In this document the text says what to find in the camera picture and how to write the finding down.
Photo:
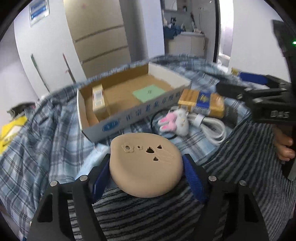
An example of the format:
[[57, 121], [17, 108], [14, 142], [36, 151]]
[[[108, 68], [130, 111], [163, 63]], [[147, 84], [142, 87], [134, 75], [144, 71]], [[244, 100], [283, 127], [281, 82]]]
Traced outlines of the person's right hand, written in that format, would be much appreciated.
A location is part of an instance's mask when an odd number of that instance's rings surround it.
[[295, 151], [291, 149], [292, 138], [284, 134], [277, 126], [273, 126], [273, 133], [277, 157], [284, 162], [295, 158]]

